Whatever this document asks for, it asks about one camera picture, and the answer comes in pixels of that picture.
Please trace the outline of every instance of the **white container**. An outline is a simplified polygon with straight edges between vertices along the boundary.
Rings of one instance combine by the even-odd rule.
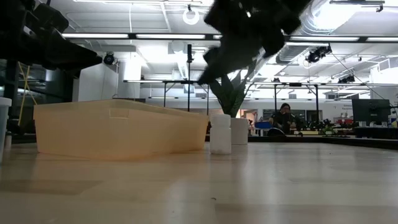
[[[246,118],[231,118],[232,145],[247,145],[249,139],[249,123]]]
[[[6,137],[6,127],[8,119],[8,108],[11,106],[12,100],[0,97],[0,164],[2,162],[2,154],[4,151],[4,138]]]
[[[215,114],[210,117],[212,127],[227,127],[231,126],[231,116],[227,114]]]
[[[212,154],[231,154],[230,115],[218,114],[210,118],[210,152]]]

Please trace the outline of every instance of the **computer monitor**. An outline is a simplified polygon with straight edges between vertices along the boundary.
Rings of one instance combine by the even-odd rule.
[[[388,122],[391,114],[389,100],[352,100],[355,121]]]

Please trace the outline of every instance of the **floor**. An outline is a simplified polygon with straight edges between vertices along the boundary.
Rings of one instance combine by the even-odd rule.
[[[0,223],[398,223],[398,152],[253,143],[106,162],[13,146]]]

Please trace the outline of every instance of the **fluorescent light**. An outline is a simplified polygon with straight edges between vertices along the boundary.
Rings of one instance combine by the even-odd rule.
[[[367,42],[398,42],[398,37],[369,37]]]
[[[286,42],[288,46],[329,46],[328,43],[314,43],[314,42]]]
[[[333,36],[325,36],[325,37],[311,37],[311,36],[293,36],[290,37],[290,40],[293,41],[349,41],[355,42],[359,40],[359,37],[333,37]]]
[[[204,39],[204,34],[137,34],[138,39]]]
[[[64,38],[81,39],[128,39],[128,34],[62,34]]]
[[[150,96],[148,99],[164,99],[164,96]],[[175,97],[166,96],[166,99],[175,99]]]
[[[168,0],[168,1],[151,1],[151,0],[73,0],[75,2],[96,2],[96,3],[108,3],[108,4],[123,4],[123,3],[134,3],[134,4],[202,4],[202,1],[196,0]]]
[[[125,80],[125,82],[129,82],[129,83],[163,83],[163,81],[159,81],[159,80]]]

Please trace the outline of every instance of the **person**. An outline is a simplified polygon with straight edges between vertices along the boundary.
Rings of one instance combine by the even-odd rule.
[[[274,128],[282,130],[285,134],[289,134],[290,129],[296,127],[296,117],[290,113],[290,105],[287,103],[282,104],[280,110],[268,121]]]

